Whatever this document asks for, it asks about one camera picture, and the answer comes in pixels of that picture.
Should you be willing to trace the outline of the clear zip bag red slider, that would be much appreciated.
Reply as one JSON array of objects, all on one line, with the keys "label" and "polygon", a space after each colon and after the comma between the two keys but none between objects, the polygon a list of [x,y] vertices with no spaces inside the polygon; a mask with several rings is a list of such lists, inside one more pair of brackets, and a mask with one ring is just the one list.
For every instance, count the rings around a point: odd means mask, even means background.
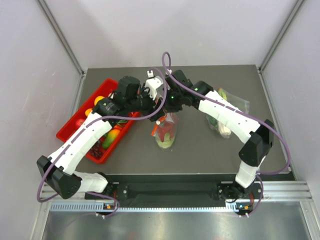
[{"label": "clear zip bag red slider", "polygon": [[178,117],[176,113],[166,113],[155,121],[151,135],[155,137],[157,145],[163,149],[169,149],[176,138]]}]

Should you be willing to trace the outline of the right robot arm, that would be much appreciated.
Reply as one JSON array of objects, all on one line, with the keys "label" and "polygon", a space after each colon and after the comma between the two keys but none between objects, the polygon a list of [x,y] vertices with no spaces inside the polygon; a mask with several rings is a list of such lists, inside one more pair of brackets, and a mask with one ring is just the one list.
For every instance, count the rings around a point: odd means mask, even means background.
[{"label": "right robot arm", "polygon": [[233,192],[245,198],[252,191],[252,183],[274,141],[274,124],[270,120],[258,122],[223,99],[204,81],[196,84],[186,78],[181,70],[166,71],[166,80],[177,93],[169,99],[173,103],[193,106],[229,128],[243,143],[238,155],[241,159],[235,176]]}]

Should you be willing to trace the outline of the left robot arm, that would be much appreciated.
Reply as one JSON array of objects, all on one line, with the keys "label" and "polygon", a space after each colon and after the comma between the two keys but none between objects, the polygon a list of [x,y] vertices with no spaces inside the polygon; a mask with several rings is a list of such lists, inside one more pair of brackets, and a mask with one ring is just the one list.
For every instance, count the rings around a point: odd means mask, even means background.
[{"label": "left robot arm", "polygon": [[62,199],[76,193],[97,193],[109,198],[114,187],[103,173],[85,173],[76,170],[90,149],[110,132],[120,120],[134,121],[130,113],[145,112],[138,120],[151,119],[165,104],[168,84],[165,78],[154,76],[144,84],[132,76],[121,78],[116,89],[98,100],[84,122],[74,130],[68,140],[49,156],[42,155],[36,161],[41,175],[37,200],[43,202],[41,191],[49,185]]}]

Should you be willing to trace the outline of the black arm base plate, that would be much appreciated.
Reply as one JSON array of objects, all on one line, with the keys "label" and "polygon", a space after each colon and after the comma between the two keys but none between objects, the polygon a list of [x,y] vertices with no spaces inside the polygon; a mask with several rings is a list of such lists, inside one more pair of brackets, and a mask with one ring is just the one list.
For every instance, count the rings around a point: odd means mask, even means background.
[{"label": "black arm base plate", "polygon": [[262,194],[260,182],[244,189],[235,175],[221,174],[111,174],[102,192],[121,207],[221,207],[235,200],[252,203]]}]

